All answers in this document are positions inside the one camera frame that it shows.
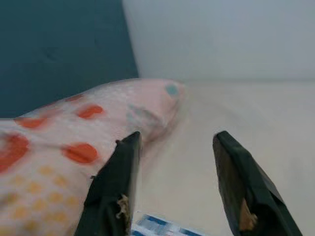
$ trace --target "pink pillow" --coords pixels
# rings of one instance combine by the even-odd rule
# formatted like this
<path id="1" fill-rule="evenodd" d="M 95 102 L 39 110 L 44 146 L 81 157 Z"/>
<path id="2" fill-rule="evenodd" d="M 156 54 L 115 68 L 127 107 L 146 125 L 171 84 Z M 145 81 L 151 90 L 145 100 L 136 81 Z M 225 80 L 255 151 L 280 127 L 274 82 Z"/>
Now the pink pillow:
<path id="1" fill-rule="evenodd" d="M 145 147 L 172 127 L 183 96 L 175 81 L 132 79 L 0 121 L 0 235 L 66 234 L 115 140 L 138 130 Z"/>

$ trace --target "teal dot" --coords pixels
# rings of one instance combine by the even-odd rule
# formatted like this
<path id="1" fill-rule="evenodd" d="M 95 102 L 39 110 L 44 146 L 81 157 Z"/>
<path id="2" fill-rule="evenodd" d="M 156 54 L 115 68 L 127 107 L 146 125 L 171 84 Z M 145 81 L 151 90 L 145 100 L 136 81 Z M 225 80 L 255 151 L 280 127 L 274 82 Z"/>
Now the teal dot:
<path id="1" fill-rule="evenodd" d="M 167 85 L 165 89 L 170 96 L 178 95 L 178 89 L 175 85 Z"/>

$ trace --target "beige surface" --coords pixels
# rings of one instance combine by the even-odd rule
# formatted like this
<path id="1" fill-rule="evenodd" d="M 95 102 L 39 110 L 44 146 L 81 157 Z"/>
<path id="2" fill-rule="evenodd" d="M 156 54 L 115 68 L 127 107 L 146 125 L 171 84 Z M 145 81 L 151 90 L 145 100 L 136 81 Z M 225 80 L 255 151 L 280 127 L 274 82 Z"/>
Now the beige surface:
<path id="1" fill-rule="evenodd" d="M 274 181 L 303 235 L 313 235 L 315 83 L 188 86 L 186 115 L 139 175 L 136 210 L 230 236 L 212 152 L 213 135 L 227 130 Z"/>

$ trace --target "dark teal panel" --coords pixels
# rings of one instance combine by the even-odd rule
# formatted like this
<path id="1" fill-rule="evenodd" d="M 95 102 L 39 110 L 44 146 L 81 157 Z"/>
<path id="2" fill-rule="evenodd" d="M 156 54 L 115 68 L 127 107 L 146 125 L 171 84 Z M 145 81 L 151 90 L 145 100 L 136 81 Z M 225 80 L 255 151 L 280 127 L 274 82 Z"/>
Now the dark teal panel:
<path id="1" fill-rule="evenodd" d="M 0 3 L 0 117 L 134 77 L 121 0 Z"/>

